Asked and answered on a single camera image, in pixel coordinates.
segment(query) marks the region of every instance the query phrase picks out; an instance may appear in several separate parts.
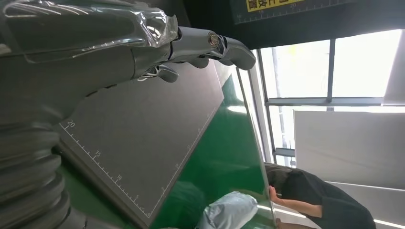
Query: cutting mat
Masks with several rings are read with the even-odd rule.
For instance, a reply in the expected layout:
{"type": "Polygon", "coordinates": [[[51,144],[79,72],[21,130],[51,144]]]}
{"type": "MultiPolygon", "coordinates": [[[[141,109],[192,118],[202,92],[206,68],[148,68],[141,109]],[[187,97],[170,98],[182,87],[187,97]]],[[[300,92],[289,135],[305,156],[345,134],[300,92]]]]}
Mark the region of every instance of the cutting mat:
{"type": "Polygon", "coordinates": [[[172,64],[159,78],[103,89],[55,127],[63,157],[134,224],[147,228],[224,96],[213,62],[172,64]]]}

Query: white panel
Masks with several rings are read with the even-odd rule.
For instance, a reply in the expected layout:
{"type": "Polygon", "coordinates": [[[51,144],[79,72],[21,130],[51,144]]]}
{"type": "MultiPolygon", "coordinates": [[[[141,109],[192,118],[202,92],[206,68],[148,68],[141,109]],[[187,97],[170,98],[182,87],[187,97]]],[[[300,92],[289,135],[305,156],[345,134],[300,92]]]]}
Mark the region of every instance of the white panel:
{"type": "MultiPolygon", "coordinates": [[[[375,187],[361,187],[350,184],[336,184],[351,197],[365,206],[374,219],[405,225],[405,191],[375,187]]],[[[395,227],[377,223],[377,229],[395,229],[395,227]]]]}
{"type": "Polygon", "coordinates": [[[327,181],[405,189],[405,114],[294,114],[298,168],[327,181]]]}
{"type": "Polygon", "coordinates": [[[405,104],[405,35],[402,34],[384,96],[384,105],[405,104]]]}

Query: window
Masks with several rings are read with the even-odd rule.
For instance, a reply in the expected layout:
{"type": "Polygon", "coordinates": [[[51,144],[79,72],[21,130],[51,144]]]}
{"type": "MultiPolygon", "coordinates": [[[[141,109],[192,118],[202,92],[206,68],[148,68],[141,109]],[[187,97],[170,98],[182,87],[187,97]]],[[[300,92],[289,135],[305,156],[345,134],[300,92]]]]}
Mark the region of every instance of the window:
{"type": "Polygon", "coordinates": [[[326,111],[324,106],[270,106],[276,148],[295,149],[294,111],[326,111]]]}
{"type": "Polygon", "coordinates": [[[281,166],[287,166],[287,167],[291,167],[291,168],[297,167],[297,161],[296,161],[295,157],[291,157],[291,156],[277,155],[276,162],[278,165],[281,165],[281,166]]]}
{"type": "Polygon", "coordinates": [[[269,97],[325,97],[330,41],[262,49],[269,97]]]}
{"type": "Polygon", "coordinates": [[[258,52],[277,163],[295,163],[277,154],[278,148],[295,149],[294,110],[405,113],[405,107],[380,106],[401,34],[382,31],[258,52]]]}
{"type": "Polygon", "coordinates": [[[383,97],[401,30],[336,39],[334,97],[383,97]]]}

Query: person's hand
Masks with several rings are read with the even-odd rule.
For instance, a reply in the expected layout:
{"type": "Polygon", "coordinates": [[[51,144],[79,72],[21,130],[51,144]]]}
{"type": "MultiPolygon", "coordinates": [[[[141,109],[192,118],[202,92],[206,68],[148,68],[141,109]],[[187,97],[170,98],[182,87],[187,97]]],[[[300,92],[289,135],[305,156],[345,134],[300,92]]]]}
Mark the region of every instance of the person's hand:
{"type": "Polygon", "coordinates": [[[276,189],[273,186],[268,187],[268,191],[270,192],[270,199],[276,204],[282,205],[283,200],[278,198],[276,189]]]}

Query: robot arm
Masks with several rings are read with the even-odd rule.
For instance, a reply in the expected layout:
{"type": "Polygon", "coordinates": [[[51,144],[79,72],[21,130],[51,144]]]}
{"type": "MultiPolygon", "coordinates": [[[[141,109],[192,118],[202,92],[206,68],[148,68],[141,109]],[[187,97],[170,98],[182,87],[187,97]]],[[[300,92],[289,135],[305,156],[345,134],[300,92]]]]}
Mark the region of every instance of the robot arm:
{"type": "Polygon", "coordinates": [[[86,96],[139,77],[174,82],[164,64],[208,59],[250,69],[254,55],[213,31],[178,27],[159,9],[116,0],[0,2],[0,228],[102,223],[70,207],[52,125],[86,96]]]}

